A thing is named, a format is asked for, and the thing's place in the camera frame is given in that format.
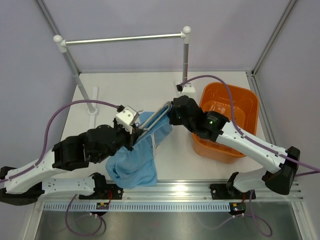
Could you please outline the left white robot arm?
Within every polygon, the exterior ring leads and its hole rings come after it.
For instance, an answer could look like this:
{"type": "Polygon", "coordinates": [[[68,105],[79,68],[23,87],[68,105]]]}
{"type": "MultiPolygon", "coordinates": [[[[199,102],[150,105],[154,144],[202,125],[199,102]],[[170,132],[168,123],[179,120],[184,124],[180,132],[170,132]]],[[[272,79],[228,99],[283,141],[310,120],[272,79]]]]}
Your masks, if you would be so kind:
{"type": "Polygon", "coordinates": [[[100,200],[109,197],[111,188],[104,175],[96,172],[78,179],[58,179],[56,175],[88,168],[114,156],[133,145],[141,134],[139,129],[127,131],[120,125],[100,125],[57,143],[47,153],[20,168],[2,167],[0,201],[25,206],[41,198],[66,198],[78,195],[81,200],[100,200]]]}

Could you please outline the light blue shorts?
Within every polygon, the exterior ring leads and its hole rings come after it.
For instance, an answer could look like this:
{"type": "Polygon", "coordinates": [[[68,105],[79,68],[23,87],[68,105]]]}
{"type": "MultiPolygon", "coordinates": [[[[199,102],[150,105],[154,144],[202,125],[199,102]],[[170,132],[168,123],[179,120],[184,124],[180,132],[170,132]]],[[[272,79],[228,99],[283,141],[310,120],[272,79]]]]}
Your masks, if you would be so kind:
{"type": "Polygon", "coordinates": [[[132,151],[122,147],[109,157],[105,168],[111,180],[123,189],[155,186],[158,181],[156,149],[172,130],[169,117],[165,114],[134,144],[132,151]]]}

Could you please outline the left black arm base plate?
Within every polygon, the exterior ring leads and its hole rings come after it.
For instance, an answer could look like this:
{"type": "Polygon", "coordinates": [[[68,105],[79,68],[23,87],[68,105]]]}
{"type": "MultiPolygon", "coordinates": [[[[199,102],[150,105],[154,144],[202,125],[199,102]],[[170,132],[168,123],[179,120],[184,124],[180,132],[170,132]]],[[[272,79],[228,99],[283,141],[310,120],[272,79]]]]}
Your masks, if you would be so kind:
{"type": "Polygon", "coordinates": [[[80,200],[121,200],[123,197],[123,188],[116,184],[105,184],[93,188],[90,195],[79,195],[80,200]]]}

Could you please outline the white plastic hanger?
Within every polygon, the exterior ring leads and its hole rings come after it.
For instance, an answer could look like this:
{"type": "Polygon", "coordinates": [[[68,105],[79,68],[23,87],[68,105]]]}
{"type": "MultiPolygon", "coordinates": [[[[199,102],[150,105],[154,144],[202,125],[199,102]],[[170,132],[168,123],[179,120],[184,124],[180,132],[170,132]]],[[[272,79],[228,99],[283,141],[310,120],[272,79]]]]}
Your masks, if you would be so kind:
{"type": "Polygon", "coordinates": [[[156,111],[142,111],[139,114],[137,127],[144,132],[150,131],[172,108],[172,102],[167,101],[156,111]]]}

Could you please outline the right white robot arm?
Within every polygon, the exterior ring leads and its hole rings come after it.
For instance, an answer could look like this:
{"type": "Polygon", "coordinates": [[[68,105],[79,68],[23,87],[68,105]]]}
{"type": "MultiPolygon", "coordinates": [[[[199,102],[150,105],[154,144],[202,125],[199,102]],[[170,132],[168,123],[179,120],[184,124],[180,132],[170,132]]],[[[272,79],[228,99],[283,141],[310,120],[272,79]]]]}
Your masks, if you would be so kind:
{"type": "Polygon", "coordinates": [[[299,149],[271,145],[239,128],[216,111],[203,111],[186,95],[174,98],[168,112],[169,123],[184,126],[202,140],[218,143],[248,156],[262,167],[249,172],[234,172],[226,183],[233,199],[243,193],[266,187],[274,193],[288,195],[298,170],[299,149]]]}

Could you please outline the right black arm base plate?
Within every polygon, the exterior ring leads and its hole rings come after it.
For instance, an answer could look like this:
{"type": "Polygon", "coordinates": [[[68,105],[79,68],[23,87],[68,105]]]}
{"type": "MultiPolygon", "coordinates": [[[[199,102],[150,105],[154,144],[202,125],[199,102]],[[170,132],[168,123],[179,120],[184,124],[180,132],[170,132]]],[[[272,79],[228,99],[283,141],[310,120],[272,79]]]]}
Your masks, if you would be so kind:
{"type": "Polygon", "coordinates": [[[212,183],[209,185],[211,198],[213,200],[248,200],[251,191],[240,192],[233,186],[228,186],[227,183],[212,183]]]}

